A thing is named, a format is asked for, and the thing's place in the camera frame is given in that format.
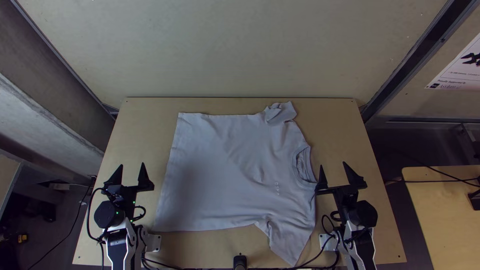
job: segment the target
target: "poster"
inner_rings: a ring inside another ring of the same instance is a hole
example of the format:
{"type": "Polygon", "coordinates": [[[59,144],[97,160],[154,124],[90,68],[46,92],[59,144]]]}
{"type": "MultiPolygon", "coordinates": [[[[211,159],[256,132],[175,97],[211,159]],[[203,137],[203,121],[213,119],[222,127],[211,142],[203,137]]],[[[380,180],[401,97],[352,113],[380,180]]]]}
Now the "poster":
{"type": "Polygon", "coordinates": [[[480,33],[425,88],[480,90],[480,33]]]}

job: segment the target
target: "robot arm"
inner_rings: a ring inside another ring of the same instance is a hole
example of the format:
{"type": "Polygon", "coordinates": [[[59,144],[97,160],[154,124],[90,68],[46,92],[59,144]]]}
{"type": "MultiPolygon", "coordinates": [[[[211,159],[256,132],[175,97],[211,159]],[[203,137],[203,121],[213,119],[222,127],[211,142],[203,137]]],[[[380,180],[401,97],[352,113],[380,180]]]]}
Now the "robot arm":
{"type": "Polygon", "coordinates": [[[376,270],[373,240],[374,227],[377,225],[378,214],[375,208],[366,200],[358,200],[359,189],[367,188],[363,177],[343,162],[348,185],[328,187],[323,167],[320,166],[320,176],[315,194],[333,194],[338,211],[330,216],[340,222],[331,233],[320,234],[320,246],[325,251],[340,251],[346,258],[348,270],[376,270]]]}

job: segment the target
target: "floor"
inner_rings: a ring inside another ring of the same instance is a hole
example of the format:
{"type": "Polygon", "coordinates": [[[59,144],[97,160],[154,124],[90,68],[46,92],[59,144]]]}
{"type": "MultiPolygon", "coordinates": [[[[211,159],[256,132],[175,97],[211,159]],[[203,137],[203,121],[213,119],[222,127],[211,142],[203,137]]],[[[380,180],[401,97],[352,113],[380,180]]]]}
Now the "floor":
{"type": "MultiPolygon", "coordinates": [[[[469,158],[459,145],[457,134],[446,129],[375,129],[368,132],[381,175],[385,181],[401,176],[404,167],[467,165],[469,158]]],[[[395,215],[400,237],[405,249],[406,263],[378,265],[379,270],[429,270],[433,269],[426,243],[410,200],[407,188],[402,183],[386,186],[395,215]]],[[[57,221],[47,223],[40,217],[29,220],[25,228],[31,241],[18,250],[21,266],[26,269],[33,261],[63,238],[71,228],[83,193],[71,194],[57,209],[57,221]]],[[[81,207],[79,221],[71,236],[49,254],[32,270],[99,270],[99,266],[71,265],[76,241],[80,233],[86,207],[81,207]]]]}

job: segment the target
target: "black cable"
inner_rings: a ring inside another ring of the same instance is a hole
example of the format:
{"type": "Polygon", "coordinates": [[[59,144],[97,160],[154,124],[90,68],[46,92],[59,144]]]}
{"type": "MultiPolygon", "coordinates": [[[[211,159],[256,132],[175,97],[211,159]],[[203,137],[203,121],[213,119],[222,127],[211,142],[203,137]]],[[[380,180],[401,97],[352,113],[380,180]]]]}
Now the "black cable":
{"type": "Polygon", "coordinates": [[[329,236],[334,236],[334,235],[332,234],[332,232],[334,231],[333,228],[335,228],[334,223],[333,223],[332,220],[329,218],[329,216],[326,215],[326,214],[324,214],[324,215],[321,216],[321,227],[322,227],[323,231],[324,231],[327,235],[329,235],[329,236]],[[331,224],[332,229],[331,229],[330,232],[328,232],[327,229],[325,228],[324,218],[327,218],[328,221],[329,221],[330,224],[331,224]]]}
{"type": "Polygon", "coordinates": [[[147,258],[145,258],[145,256],[141,256],[140,258],[142,260],[147,261],[147,262],[154,263],[154,264],[157,264],[157,265],[161,265],[161,266],[166,267],[166,268],[171,268],[171,269],[176,269],[176,270],[184,270],[183,268],[179,268],[179,267],[175,267],[175,266],[171,266],[171,265],[168,265],[168,264],[161,263],[159,261],[154,261],[154,260],[151,260],[151,259],[147,259],[147,258]]]}
{"type": "Polygon", "coordinates": [[[352,236],[351,238],[348,238],[346,240],[343,240],[343,242],[345,242],[346,244],[349,244],[350,242],[352,242],[353,240],[361,237],[365,232],[367,232],[369,229],[364,227],[357,235],[355,236],[352,236]]]}
{"type": "Polygon", "coordinates": [[[330,213],[330,218],[336,222],[342,222],[342,219],[340,218],[340,212],[338,211],[332,211],[330,213]]]}
{"type": "Polygon", "coordinates": [[[322,252],[324,252],[325,246],[326,246],[327,243],[330,241],[330,239],[332,239],[332,238],[334,238],[334,237],[335,237],[334,235],[330,236],[330,237],[325,241],[325,243],[323,243],[323,245],[321,246],[320,252],[319,252],[315,257],[313,257],[312,259],[310,259],[309,261],[304,262],[304,263],[300,264],[299,266],[295,266],[295,267],[291,267],[291,268],[285,268],[284,270],[296,270],[296,269],[300,269],[300,268],[308,265],[309,263],[315,261],[315,260],[322,254],[322,252]]]}
{"type": "Polygon", "coordinates": [[[134,221],[134,222],[136,222],[136,221],[142,219],[143,217],[145,217],[145,214],[147,213],[147,210],[143,206],[137,205],[137,206],[135,206],[135,208],[142,209],[143,213],[140,214],[139,216],[136,216],[136,217],[132,218],[131,220],[134,221]]]}
{"type": "Polygon", "coordinates": [[[65,239],[67,239],[70,234],[72,234],[72,231],[74,230],[74,227],[75,227],[75,224],[77,223],[77,220],[79,218],[79,215],[80,215],[80,209],[82,208],[82,203],[83,201],[85,200],[85,197],[87,197],[87,194],[89,193],[89,190],[90,188],[92,187],[92,184],[95,182],[95,177],[92,177],[91,178],[91,181],[90,181],[90,185],[88,185],[88,188],[86,189],[86,192],[85,194],[83,195],[83,197],[81,198],[81,202],[80,202],[80,205],[78,206],[78,210],[76,212],[76,217],[75,217],[75,220],[73,221],[73,224],[71,225],[71,228],[70,228],[70,231],[68,232],[68,234],[60,241],[58,242],[55,246],[53,246],[52,248],[50,248],[49,251],[47,251],[47,253],[45,253],[40,259],[38,259],[34,264],[32,264],[29,268],[27,268],[27,270],[30,270],[32,269],[34,266],[36,266],[40,261],[42,261],[50,252],[52,252],[56,247],[58,247],[61,243],[63,243],[63,241],[65,241],[65,239]]]}
{"type": "Polygon", "coordinates": [[[104,270],[104,244],[103,243],[98,243],[100,245],[100,250],[101,250],[101,270],[104,270]]]}
{"type": "Polygon", "coordinates": [[[420,161],[420,160],[418,160],[418,159],[416,159],[416,158],[414,158],[414,157],[412,157],[412,156],[410,156],[410,155],[408,155],[408,154],[406,154],[406,153],[404,153],[404,152],[402,152],[402,151],[400,151],[400,150],[397,150],[397,149],[395,149],[395,148],[390,148],[390,147],[388,147],[388,148],[391,149],[391,150],[393,150],[394,152],[396,152],[397,154],[399,154],[399,155],[401,155],[401,156],[404,156],[404,157],[406,157],[406,158],[408,158],[408,159],[410,159],[410,160],[412,160],[412,161],[415,161],[416,163],[418,163],[418,164],[420,164],[420,165],[422,165],[422,166],[424,166],[424,167],[429,168],[430,170],[432,170],[432,171],[434,171],[434,172],[437,172],[437,173],[439,173],[439,174],[441,174],[441,175],[444,175],[444,176],[450,177],[450,178],[452,178],[452,179],[455,179],[455,180],[439,180],[439,181],[405,181],[405,180],[397,181],[397,180],[393,180],[392,182],[405,182],[405,183],[463,182],[463,183],[465,183],[465,184],[467,184],[467,185],[480,188],[480,185],[478,185],[478,184],[473,184],[473,183],[467,182],[467,181],[476,180],[476,179],[478,179],[478,177],[470,178],[470,179],[460,179],[460,178],[455,177],[455,176],[453,176],[453,175],[450,175],[450,174],[448,174],[448,173],[446,173],[446,172],[437,170],[437,169],[435,169],[435,168],[433,168],[433,167],[425,164],[424,162],[422,162],[422,161],[420,161]]]}
{"type": "MultiPolygon", "coordinates": [[[[146,248],[147,244],[145,243],[144,238],[142,237],[141,234],[139,236],[140,236],[140,240],[143,242],[143,245],[145,246],[144,248],[146,248]]],[[[171,266],[171,265],[168,265],[168,264],[165,264],[165,263],[161,263],[159,261],[154,261],[154,260],[151,260],[151,259],[147,259],[147,258],[145,258],[145,251],[143,251],[141,253],[140,259],[145,260],[145,261],[150,262],[150,263],[161,265],[161,266],[166,267],[166,268],[171,268],[171,269],[176,269],[176,270],[184,270],[183,268],[180,268],[180,267],[171,266]]]]}
{"type": "Polygon", "coordinates": [[[92,234],[90,233],[90,208],[92,207],[92,201],[94,199],[94,195],[97,191],[104,191],[105,193],[109,193],[108,191],[106,191],[104,188],[96,188],[92,193],[91,193],[91,196],[90,196],[90,202],[88,203],[88,210],[86,211],[86,233],[88,234],[88,237],[90,237],[92,240],[95,240],[95,242],[97,242],[97,244],[100,245],[100,249],[101,249],[101,270],[104,270],[104,265],[105,265],[105,262],[104,262],[104,246],[103,244],[105,244],[105,241],[103,241],[103,238],[105,236],[105,234],[108,232],[108,228],[106,228],[104,230],[104,232],[102,232],[102,234],[100,234],[99,237],[95,238],[92,236],[92,234]]]}

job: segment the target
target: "metal frame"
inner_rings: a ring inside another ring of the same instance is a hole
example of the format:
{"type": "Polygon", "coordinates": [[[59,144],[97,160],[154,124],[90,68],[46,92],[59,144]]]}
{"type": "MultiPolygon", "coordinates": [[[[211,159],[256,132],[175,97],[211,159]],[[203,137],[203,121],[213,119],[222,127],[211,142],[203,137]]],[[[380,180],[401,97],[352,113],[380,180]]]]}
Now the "metal frame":
{"type": "Polygon", "coordinates": [[[480,0],[449,0],[443,6],[400,65],[362,110],[361,117],[366,126],[374,126],[375,116],[420,71],[479,4],[480,0]]]}
{"type": "Polygon", "coordinates": [[[73,77],[80,83],[80,85],[90,94],[90,96],[100,105],[100,107],[110,115],[112,119],[115,120],[115,117],[110,113],[110,111],[104,106],[100,99],[92,92],[88,85],[80,78],[80,76],[73,70],[69,63],[62,57],[59,51],[53,46],[47,36],[40,30],[40,28],[35,24],[35,22],[30,18],[30,16],[25,12],[24,8],[17,2],[17,0],[10,0],[13,6],[20,12],[20,14],[25,18],[28,24],[35,30],[35,32],[40,36],[40,38],[45,42],[45,44],[50,48],[52,53],[60,60],[60,62],[65,66],[65,68],[73,75],[73,77]]]}

